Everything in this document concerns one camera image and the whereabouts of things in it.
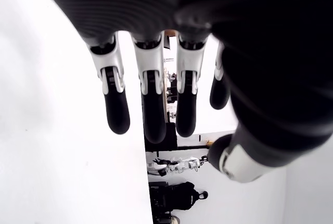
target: white wall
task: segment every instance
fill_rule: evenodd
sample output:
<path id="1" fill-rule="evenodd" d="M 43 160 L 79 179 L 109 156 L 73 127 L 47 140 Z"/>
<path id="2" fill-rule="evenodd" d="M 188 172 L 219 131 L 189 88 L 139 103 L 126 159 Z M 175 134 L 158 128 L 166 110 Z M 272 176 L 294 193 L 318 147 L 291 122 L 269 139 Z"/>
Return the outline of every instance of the white wall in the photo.
<path id="1" fill-rule="evenodd" d="M 223 133 L 205 134 L 202 142 L 213 140 Z M 198 145 L 197 138 L 187 140 L 187 145 Z M 172 157 L 201 158 L 208 150 L 187 150 L 160 152 L 160 158 Z M 156 158 L 156 153 L 146 153 L 147 162 Z M 281 224 L 285 205 L 286 169 L 264 175 L 257 181 L 240 184 L 230 181 L 220 174 L 209 163 L 194 170 L 185 170 L 181 174 L 171 174 L 164 177 L 148 176 L 149 181 L 167 181 L 169 184 L 192 182 L 197 191 L 207 191 L 209 196 L 204 201 L 197 201 L 187 211 L 172 212 L 180 218 L 182 224 Z"/>
<path id="2" fill-rule="evenodd" d="M 333 138 L 287 169 L 285 224 L 333 222 Z"/>
<path id="3" fill-rule="evenodd" d="M 119 136 L 92 58 L 59 8 L 51 0 L 0 8 L 0 223 L 133 223 L 129 214 L 152 223 L 129 34 L 120 44 L 132 124 Z"/>

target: robotic hand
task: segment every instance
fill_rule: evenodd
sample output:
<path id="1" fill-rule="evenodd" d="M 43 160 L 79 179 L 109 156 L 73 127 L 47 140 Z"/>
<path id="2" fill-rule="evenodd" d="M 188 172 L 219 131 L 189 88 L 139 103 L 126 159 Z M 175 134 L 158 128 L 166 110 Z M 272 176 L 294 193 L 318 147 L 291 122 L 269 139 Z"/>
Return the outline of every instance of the robotic hand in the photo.
<path id="1" fill-rule="evenodd" d="M 163 30 L 178 33 L 177 131 L 195 129 L 207 36 L 220 41 L 210 97 L 229 95 L 239 126 L 209 150 L 230 179 L 250 182 L 322 145 L 333 133 L 333 0 L 55 0 L 86 42 L 103 83 L 109 126 L 130 126 L 117 31 L 131 33 L 144 130 L 165 135 Z"/>

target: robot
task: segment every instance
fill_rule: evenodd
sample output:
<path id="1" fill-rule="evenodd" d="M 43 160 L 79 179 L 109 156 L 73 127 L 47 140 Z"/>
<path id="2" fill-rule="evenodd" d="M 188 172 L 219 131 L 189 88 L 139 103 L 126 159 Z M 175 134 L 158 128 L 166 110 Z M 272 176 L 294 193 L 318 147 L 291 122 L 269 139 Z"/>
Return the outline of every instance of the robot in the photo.
<path id="1" fill-rule="evenodd" d="M 110 129 L 130 127 L 117 32 L 131 33 L 144 131 L 165 136 L 163 31 L 177 34 L 176 129 L 196 126 L 197 82 L 207 37 L 220 41 L 210 104 L 231 97 L 239 126 L 209 149 L 209 162 L 246 183 L 325 143 L 333 133 L 333 0 L 55 0 L 92 54 Z"/>

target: ribbed black surface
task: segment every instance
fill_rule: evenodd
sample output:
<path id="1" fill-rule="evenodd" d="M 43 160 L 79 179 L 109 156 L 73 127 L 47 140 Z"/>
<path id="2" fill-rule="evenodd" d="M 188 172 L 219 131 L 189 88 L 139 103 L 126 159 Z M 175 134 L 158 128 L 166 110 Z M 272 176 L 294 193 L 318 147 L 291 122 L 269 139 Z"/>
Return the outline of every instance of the ribbed black surface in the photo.
<path id="1" fill-rule="evenodd" d="M 85 38 L 126 30 L 151 34 L 173 28 L 173 6 L 162 0 L 55 0 Z"/>

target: black fingertip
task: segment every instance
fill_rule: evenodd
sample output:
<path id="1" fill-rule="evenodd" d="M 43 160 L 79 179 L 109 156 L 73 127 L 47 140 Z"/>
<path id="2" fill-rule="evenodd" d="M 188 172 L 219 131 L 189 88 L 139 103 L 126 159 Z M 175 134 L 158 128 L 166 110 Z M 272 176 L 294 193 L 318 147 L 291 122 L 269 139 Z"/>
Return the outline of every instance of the black fingertip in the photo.
<path id="1" fill-rule="evenodd" d="M 167 127 L 164 118 L 163 95 L 148 91 L 143 97 L 144 131 L 150 143 L 164 140 Z"/>
<path id="2" fill-rule="evenodd" d="M 126 133 L 131 121 L 125 90 L 122 93 L 110 90 L 104 98 L 110 129 L 116 134 Z"/>
<path id="3" fill-rule="evenodd" d="M 193 95 L 191 90 L 185 90 L 183 94 L 178 93 L 176 130 L 182 137 L 189 137 L 196 128 L 197 95 Z"/>
<path id="4" fill-rule="evenodd" d="M 219 81 L 214 76 L 209 97 L 209 102 L 212 108 L 217 110 L 224 108 L 229 100 L 229 97 L 230 88 L 225 80 L 225 77 L 222 76 L 222 79 Z"/>
<path id="5" fill-rule="evenodd" d="M 220 171 L 220 158 L 223 151 L 229 146 L 232 134 L 227 134 L 218 138 L 208 151 L 208 161 L 214 168 Z"/>

